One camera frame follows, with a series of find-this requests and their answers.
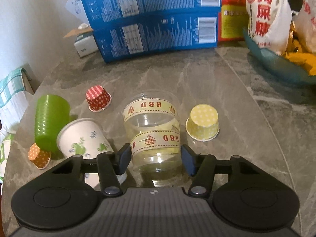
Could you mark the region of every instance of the white candy bag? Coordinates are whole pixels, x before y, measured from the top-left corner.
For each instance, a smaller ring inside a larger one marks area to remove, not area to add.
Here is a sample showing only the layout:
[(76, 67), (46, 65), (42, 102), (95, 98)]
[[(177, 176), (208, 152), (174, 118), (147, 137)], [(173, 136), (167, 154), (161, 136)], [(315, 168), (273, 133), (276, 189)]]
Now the white candy bag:
[(246, 0), (248, 35), (258, 47), (283, 54), (288, 44), (291, 8), (288, 0)]
[(303, 0), (303, 6), (294, 17), (298, 38), (306, 48), (316, 53), (316, 0)]

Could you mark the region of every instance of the orange polka dot cupcake liner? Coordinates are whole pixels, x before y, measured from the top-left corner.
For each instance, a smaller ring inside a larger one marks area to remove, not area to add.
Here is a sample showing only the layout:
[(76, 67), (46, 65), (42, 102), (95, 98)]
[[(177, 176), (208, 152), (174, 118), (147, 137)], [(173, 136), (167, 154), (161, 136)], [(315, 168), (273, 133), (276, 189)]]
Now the orange polka dot cupcake liner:
[(99, 112), (110, 105), (112, 96), (102, 86), (93, 86), (86, 92), (86, 100), (91, 111)]
[(43, 170), (47, 167), (52, 157), (52, 153), (43, 151), (34, 143), (28, 151), (28, 159), (38, 168)]

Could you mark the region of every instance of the red heart print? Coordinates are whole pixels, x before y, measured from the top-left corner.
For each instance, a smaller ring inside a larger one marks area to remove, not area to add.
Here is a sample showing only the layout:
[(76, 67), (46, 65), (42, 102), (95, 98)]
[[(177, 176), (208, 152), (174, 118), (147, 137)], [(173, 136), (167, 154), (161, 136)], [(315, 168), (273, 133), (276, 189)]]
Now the red heart print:
[(176, 110), (174, 109), (173, 106), (170, 106), (169, 110), (170, 110), (173, 114), (176, 114)]
[(135, 108), (133, 106), (130, 106), (127, 113), (131, 114), (134, 112), (134, 110), (135, 110)]
[(154, 137), (152, 137), (151, 135), (147, 136), (147, 139), (145, 140), (146, 145), (151, 145), (155, 143), (156, 143), (156, 139)]

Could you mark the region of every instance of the hbd ribbon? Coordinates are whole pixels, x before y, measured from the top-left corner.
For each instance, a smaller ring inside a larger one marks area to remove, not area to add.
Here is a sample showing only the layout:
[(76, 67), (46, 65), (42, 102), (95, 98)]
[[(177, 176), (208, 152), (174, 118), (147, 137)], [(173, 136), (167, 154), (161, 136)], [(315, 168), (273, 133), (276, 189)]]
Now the hbd ribbon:
[(173, 115), (175, 117), (177, 115), (175, 107), (167, 100), (146, 98), (133, 101), (126, 106), (123, 113), (124, 122), (135, 115), (145, 113), (163, 113)]
[(180, 148), (180, 133), (169, 130), (154, 130), (143, 132), (131, 141), (132, 156), (153, 149)]

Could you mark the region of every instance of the screw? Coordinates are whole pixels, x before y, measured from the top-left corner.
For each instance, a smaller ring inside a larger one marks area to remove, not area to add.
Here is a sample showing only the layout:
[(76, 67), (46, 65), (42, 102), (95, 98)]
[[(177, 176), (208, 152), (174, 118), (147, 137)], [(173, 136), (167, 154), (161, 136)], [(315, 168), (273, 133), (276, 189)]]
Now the screw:
[(191, 192), (194, 194), (203, 194), (206, 193), (206, 188), (203, 186), (194, 186), (191, 188)]
[(109, 186), (104, 189), (104, 192), (109, 195), (118, 194), (120, 192), (120, 189), (116, 186)]

